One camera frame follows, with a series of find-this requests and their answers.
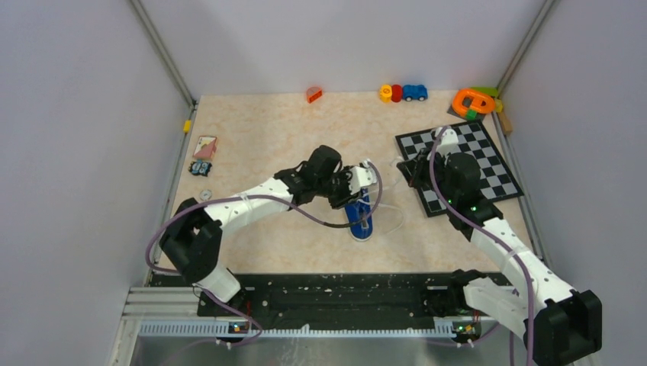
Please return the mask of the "small blue toy robot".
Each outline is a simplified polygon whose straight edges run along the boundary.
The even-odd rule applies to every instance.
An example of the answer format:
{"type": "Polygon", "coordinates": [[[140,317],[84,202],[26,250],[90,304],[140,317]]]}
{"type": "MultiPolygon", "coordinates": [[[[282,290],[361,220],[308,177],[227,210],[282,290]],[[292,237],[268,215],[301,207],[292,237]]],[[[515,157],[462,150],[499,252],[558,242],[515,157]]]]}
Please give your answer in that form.
{"type": "Polygon", "coordinates": [[[210,161],[198,159],[191,162],[188,167],[188,172],[193,176],[208,177],[212,166],[210,161]]]}

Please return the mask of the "blue canvas sneaker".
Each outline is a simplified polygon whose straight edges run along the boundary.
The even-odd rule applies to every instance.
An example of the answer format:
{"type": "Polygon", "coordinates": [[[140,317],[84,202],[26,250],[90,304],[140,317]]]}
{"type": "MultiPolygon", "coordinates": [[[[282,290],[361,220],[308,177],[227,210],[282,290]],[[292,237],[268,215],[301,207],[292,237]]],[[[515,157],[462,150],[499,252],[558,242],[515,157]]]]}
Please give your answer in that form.
{"type": "Polygon", "coordinates": [[[359,242],[367,241],[373,234],[372,217],[369,216],[371,206],[357,201],[344,207],[346,218],[352,226],[349,228],[351,236],[359,242]]]}

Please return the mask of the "red toy block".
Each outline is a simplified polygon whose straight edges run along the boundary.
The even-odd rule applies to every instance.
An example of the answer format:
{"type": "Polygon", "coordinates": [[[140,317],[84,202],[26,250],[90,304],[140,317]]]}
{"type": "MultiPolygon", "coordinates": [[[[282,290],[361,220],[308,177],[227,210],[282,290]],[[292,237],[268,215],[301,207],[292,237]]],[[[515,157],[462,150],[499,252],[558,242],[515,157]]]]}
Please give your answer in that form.
{"type": "Polygon", "coordinates": [[[403,98],[403,88],[401,85],[393,84],[391,86],[391,101],[398,103],[403,98]]]}

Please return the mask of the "wooden block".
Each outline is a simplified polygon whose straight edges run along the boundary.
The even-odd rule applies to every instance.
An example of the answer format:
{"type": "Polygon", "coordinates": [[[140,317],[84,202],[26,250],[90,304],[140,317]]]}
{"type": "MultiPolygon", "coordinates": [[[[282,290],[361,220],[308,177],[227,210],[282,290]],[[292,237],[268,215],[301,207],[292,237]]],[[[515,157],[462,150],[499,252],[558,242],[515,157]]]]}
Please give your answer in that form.
{"type": "Polygon", "coordinates": [[[502,112],[497,112],[497,117],[500,121],[501,129],[504,133],[505,136],[509,136],[513,132],[513,125],[509,119],[509,117],[502,111],[502,112]]]}

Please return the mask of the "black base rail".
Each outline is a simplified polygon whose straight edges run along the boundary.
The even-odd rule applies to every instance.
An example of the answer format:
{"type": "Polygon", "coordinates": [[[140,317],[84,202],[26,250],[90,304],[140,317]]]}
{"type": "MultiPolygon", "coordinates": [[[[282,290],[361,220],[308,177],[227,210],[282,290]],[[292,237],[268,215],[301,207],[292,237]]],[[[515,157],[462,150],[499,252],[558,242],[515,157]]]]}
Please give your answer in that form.
{"type": "Polygon", "coordinates": [[[430,330],[444,319],[482,320],[449,292],[450,273],[240,274],[228,302],[264,334],[308,326],[321,331],[430,330]]]}

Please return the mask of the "black white chessboard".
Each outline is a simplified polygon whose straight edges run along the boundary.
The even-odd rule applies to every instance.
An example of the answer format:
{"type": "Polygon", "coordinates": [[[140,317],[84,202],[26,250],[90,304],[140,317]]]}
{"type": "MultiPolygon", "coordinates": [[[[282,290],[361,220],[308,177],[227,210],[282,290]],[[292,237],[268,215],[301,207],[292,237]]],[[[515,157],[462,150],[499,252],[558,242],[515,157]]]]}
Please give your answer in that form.
{"type": "MultiPolygon", "coordinates": [[[[492,202],[523,195],[520,184],[481,120],[466,121],[450,127],[457,133],[459,144],[445,156],[446,167],[440,190],[449,203],[456,198],[461,201],[474,198],[476,190],[492,202]]],[[[430,151],[434,144],[431,129],[397,135],[395,139],[404,161],[412,159],[419,151],[430,151]]],[[[416,190],[427,217],[446,212],[446,207],[439,201],[435,190],[416,190]]]]}

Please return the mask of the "blue toy car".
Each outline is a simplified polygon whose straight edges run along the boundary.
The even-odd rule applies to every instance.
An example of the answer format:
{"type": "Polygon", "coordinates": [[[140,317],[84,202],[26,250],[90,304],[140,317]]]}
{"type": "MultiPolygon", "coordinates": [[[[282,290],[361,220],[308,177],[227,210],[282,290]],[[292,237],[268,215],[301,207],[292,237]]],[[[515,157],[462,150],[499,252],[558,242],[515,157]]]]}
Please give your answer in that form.
{"type": "Polygon", "coordinates": [[[428,99],[428,91],[424,85],[403,85],[401,98],[404,101],[425,101],[428,99]]]}

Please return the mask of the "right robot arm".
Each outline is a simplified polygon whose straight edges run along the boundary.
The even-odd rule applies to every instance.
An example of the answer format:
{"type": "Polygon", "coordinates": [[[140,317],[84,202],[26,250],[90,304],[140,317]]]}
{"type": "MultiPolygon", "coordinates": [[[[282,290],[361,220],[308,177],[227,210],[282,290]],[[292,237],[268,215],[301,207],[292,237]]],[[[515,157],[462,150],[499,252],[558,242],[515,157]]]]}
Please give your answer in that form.
{"type": "Polygon", "coordinates": [[[410,187],[432,190],[452,226],[497,264],[507,291],[476,270],[455,271],[447,294],[457,314],[472,309],[495,318],[523,341],[537,365],[567,365],[602,348],[602,303],[548,268],[481,191],[481,167],[469,153],[422,149],[398,169],[410,187]]]}

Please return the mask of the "orange lego brick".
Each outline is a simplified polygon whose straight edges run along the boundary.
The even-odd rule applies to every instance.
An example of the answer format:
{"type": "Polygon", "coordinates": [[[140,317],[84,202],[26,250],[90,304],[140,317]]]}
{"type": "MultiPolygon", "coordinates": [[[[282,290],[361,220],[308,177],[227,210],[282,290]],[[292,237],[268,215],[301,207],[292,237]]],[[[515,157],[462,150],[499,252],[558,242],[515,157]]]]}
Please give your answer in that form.
{"type": "Polygon", "coordinates": [[[322,96],[323,96],[323,89],[319,86],[312,86],[308,88],[305,92],[305,97],[308,104],[314,103],[322,96]]]}

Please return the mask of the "white shoelace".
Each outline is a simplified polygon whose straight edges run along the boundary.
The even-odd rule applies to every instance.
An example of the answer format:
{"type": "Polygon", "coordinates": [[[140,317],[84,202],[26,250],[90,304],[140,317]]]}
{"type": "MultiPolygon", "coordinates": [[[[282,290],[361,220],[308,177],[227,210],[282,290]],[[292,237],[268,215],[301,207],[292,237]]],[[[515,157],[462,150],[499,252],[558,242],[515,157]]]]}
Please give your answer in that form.
{"type": "Polygon", "coordinates": [[[371,206],[369,216],[372,217],[374,227],[371,238],[374,232],[378,235],[388,235],[399,230],[404,224],[406,216],[403,209],[393,203],[394,192],[404,180],[403,175],[396,169],[396,164],[402,161],[404,160],[401,157],[396,157],[388,163],[388,170],[382,177],[382,188],[363,188],[360,192],[357,201],[371,206]]]}

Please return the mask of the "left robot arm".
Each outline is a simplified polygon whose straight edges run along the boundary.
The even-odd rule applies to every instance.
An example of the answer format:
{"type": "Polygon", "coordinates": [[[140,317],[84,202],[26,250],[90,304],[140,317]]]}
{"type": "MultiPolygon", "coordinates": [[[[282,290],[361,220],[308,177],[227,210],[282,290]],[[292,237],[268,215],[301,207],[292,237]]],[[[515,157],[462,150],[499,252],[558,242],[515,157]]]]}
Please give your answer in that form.
{"type": "Polygon", "coordinates": [[[240,282],[220,262],[224,239],[265,217],[300,210],[316,197],[340,209],[380,180],[369,160],[344,165],[335,149],[322,145],[309,159],[276,172],[256,187],[216,200],[183,201],[153,241],[186,283],[211,293],[223,313],[235,315],[243,309],[245,296],[240,282]]]}

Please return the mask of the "yellow toy block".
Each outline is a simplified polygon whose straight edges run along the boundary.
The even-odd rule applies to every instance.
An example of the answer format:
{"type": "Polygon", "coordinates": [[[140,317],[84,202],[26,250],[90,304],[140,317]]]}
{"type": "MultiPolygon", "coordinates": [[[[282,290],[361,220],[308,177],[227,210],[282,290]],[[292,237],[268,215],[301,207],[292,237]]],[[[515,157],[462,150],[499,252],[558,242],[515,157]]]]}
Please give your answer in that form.
{"type": "Polygon", "coordinates": [[[392,95],[393,95],[393,89],[391,85],[384,84],[380,87],[378,92],[380,101],[384,103],[389,103],[392,100],[392,95]]]}

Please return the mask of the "pink triangle puzzle card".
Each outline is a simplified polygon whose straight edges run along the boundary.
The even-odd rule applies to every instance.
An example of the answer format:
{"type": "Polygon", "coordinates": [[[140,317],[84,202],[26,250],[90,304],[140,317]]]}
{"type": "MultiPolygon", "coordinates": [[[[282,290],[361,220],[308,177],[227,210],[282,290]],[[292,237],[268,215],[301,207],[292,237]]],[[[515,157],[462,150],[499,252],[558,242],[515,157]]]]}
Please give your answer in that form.
{"type": "Polygon", "coordinates": [[[194,159],[212,160],[217,151],[218,138],[216,136],[200,136],[192,155],[194,159]]]}

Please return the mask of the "green toy block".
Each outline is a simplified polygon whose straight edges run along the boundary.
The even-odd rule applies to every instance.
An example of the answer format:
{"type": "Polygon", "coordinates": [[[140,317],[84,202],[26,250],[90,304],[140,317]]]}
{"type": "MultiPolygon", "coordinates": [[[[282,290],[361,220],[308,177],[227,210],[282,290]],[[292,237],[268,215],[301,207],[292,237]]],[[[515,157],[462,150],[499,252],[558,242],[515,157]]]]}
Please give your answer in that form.
{"type": "Polygon", "coordinates": [[[485,86],[472,86],[472,90],[475,90],[477,92],[483,93],[485,95],[489,95],[492,98],[499,98],[499,91],[495,87],[485,87],[485,86]]]}

